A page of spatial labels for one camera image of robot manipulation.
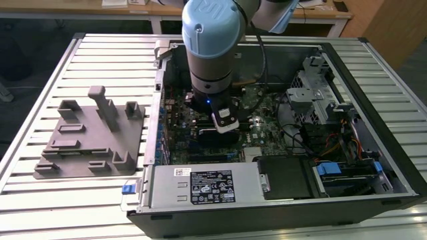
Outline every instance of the green circuit board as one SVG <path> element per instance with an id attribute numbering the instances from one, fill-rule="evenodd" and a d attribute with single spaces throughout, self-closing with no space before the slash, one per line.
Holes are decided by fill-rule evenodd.
<path id="1" fill-rule="evenodd" d="M 240 108 L 251 108 L 259 100 L 260 87 L 247 86 L 244 95 L 240 98 Z M 184 104 L 185 92 L 172 91 L 169 99 L 165 101 L 167 109 L 167 131 L 169 164 L 195 164 L 189 161 L 196 156 L 227 156 L 228 163 L 244 162 L 244 148 L 260 147 L 263 155 L 286 155 L 287 145 L 276 122 L 275 109 L 278 105 L 278 95 L 272 93 L 252 114 L 252 118 L 246 125 L 246 130 L 240 130 L 239 140 L 227 147 L 200 147 L 198 134 L 200 128 L 198 123 L 208 121 L 206 114 L 198 113 Z"/>

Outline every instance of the motherboard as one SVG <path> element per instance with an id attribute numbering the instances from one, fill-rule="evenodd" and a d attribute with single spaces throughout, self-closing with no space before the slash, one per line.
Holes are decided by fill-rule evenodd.
<path id="1" fill-rule="evenodd" d="M 238 91 L 240 107 L 251 108 L 262 97 L 262 88 L 248 85 Z M 268 94 L 239 129 L 224 134 L 218 133 L 210 116 L 185 105 L 185 94 L 181 89 L 171 89 L 165 101 L 171 165 L 248 162 L 251 152 L 267 156 L 287 154 L 276 118 L 278 94 Z"/>

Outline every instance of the slotted metal platform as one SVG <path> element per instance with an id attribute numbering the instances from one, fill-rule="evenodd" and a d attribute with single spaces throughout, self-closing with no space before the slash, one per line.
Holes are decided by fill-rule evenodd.
<path id="1" fill-rule="evenodd" d="M 0 162 L 0 240 L 7 239 L 149 239 L 127 219 L 125 210 L 137 196 L 121 196 L 132 176 L 36 180 L 32 176 L 60 117 L 61 100 L 93 105 L 87 97 L 92 85 L 104 85 L 116 105 L 137 101 L 151 112 L 155 87 L 156 40 L 175 35 L 87 34 L 73 39 L 40 94 L 11 148 Z M 391 132 L 427 179 L 427 109 L 368 43 L 355 38 L 264 37 L 267 42 L 330 42 L 367 94 Z M 247 41 L 256 41 L 248 36 Z M 338 86 L 343 98 L 344 89 Z M 145 127 L 140 137 L 143 162 Z M 424 239 L 427 205 L 383 213 L 359 224 L 247 232 L 188 239 Z"/>

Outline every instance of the power supply label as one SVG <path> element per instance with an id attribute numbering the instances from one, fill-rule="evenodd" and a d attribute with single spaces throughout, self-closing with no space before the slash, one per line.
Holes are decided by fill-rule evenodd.
<path id="1" fill-rule="evenodd" d="M 235 203 L 235 183 L 231 170 L 191 172 L 191 203 Z"/>

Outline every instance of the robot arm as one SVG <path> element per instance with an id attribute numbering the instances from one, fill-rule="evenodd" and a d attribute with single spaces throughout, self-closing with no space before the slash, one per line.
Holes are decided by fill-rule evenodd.
<path id="1" fill-rule="evenodd" d="M 219 133 L 239 127 L 230 96 L 236 46 L 251 21 L 282 33 L 299 0 L 156 0 L 183 8 L 181 36 L 187 49 L 192 99 L 198 112 L 212 116 Z"/>

